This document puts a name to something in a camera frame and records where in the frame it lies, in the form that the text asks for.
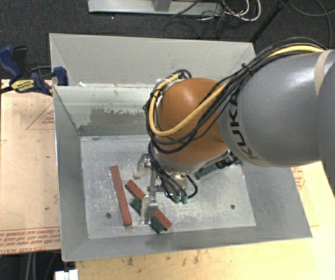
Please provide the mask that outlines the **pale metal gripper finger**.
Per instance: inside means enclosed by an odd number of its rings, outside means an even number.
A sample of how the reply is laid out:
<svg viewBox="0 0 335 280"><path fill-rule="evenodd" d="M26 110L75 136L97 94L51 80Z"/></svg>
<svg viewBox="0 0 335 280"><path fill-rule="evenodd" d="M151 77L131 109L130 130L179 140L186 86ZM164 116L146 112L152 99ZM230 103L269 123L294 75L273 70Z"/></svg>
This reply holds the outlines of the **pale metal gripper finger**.
<svg viewBox="0 0 335 280"><path fill-rule="evenodd" d="M150 192L142 199L140 217L144 225L150 223L157 209L158 209L157 195L155 192Z"/></svg>
<svg viewBox="0 0 335 280"><path fill-rule="evenodd" d="M139 180L149 175L151 171L151 160L148 153L141 154L137 161L136 169L133 172L133 178Z"/></svg>

